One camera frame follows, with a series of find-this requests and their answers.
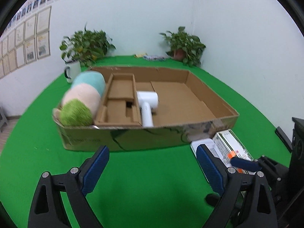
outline cardboard box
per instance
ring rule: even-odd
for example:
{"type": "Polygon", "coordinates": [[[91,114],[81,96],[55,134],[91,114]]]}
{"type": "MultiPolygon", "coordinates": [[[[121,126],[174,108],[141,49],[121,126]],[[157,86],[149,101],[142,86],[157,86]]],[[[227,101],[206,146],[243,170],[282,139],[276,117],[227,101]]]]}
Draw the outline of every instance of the cardboard box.
{"type": "Polygon", "coordinates": [[[63,146],[68,150],[95,151],[100,145],[106,145],[110,151],[179,146],[212,138],[216,132],[232,128],[239,116],[187,70],[151,67],[94,67],[92,70],[102,73],[107,83],[95,125],[63,127],[53,117],[63,146]],[[158,94],[159,107],[153,114],[154,128],[143,128],[140,116],[136,117],[139,112],[136,91],[158,94]],[[114,99],[123,99],[126,107],[122,103],[111,104],[114,99]],[[125,112],[118,111],[120,115],[115,117],[115,107],[125,112]]]}

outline paper item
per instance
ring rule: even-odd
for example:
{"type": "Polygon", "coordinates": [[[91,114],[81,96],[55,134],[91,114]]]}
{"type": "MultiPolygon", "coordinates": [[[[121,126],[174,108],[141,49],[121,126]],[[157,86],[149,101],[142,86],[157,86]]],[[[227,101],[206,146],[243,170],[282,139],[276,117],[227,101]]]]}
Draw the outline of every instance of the paper item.
{"type": "Polygon", "coordinates": [[[35,39],[31,39],[25,42],[25,61],[26,64],[34,62],[36,60],[35,54],[35,39]]]}
{"type": "Polygon", "coordinates": [[[16,46],[23,43],[24,40],[23,34],[24,34],[24,23],[22,23],[16,28],[16,46]]]}
{"type": "Polygon", "coordinates": [[[8,43],[8,38],[5,37],[2,41],[2,55],[5,55],[7,53],[7,43],[8,43]]]}
{"type": "Polygon", "coordinates": [[[37,30],[36,33],[41,33],[45,30],[48,30],[50,27],[50,14],[51,7],[48,7],[40,11],[37,15],[37,30]]]}
{"type": "Polygon", "coordinates": [[[37,36],[37,57],[38,59],[50,55],[49,32],[37,36]]]}
{"type": "Polygon", "coordinates": [[[15,50],[12,50],[9,53],[9,68],[11,72],[17,69],[15,50]]]}
{"type": "Polygon", "coordinates": [[[25,65],[25,59],[24,59],[24,48],[23,45],[19,46],[16,49],[16,59],[17,59],[17,67],[20,68],[23,65],[25,65]]]}
{"type": "Polygon", "coordinates": [[[4,77],[4,71],[3,71],[3,61],[0,60],[0,79],[4,77]]]}
{"type": "Polygon", "coordinates": [[[35,35],[36,14],[25,21],[25,40],[35,35]]]}
{"type": "Polygon", "coordinates": [[[9,51],[15,48],[15,30],[9,34],[9,51]]]}
{"type": "Polygon", "coordinates": [[[3,72],[4,72],[4,75],[7,75],[7,74],[10,73],[10,70],[9,70],[10,66],[9,66],[9,58],[8,58],[8,56],[6,55],[5,57],[3,57],[2,61],[3,61],[3,72]]]}

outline cardboard divider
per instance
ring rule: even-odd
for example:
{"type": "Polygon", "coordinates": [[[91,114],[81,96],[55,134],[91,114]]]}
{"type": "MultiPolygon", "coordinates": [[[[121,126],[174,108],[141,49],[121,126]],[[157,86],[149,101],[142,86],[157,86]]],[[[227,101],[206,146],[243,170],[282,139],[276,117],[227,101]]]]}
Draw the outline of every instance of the cardboard divider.
{"type": "Polygon", "coordinates": [[[132,73],[110,75],[94,123],[96,126],[141,126],[132,73]]]}

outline light blue plush segment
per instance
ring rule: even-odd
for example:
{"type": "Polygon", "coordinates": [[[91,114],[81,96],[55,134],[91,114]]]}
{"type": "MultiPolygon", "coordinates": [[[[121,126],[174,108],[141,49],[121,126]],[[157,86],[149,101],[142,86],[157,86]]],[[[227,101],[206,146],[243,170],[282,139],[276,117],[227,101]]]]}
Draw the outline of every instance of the light blue plush segment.
{"type": "Polygon", "coordinates": [[[75,80],[72,83],[71,88],[86,83],[94,87],[100,96],[103,95],[103,92],[105,90],[105,79],[103,75],[96,71],[85,71],[77,75],[75,80]]]}

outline potted plant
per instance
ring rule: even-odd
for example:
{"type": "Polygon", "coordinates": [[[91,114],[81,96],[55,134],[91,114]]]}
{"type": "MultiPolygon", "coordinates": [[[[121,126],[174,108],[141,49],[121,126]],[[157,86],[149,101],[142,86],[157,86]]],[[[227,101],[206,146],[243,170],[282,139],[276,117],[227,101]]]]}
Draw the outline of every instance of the potted plant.
{"type": "Polygon", "coordinates": [[[178,28],[178,33],[170,31],[167,31],[167,33],[170,35],[160,33],[170,45],[170,51],[166,52],[167,55],[190,67],[193,65],[199,67],[201,64],[200,58],[202,57],[203,50],[206,48],[201,43],[200,38],[186,33],[184,26],[178,28]]]}
{"type": "Polygon", "coordinates": [[[111,49],[116,49],[108,42],[104,31],[90,31],[86,26],[84,31],[75,32],[71,37],[64,36],[59,48],[62,51],[61,58],[66,63],[67,58],[72,62],[80,61],[86,67],[102,59],[111,49]]]}

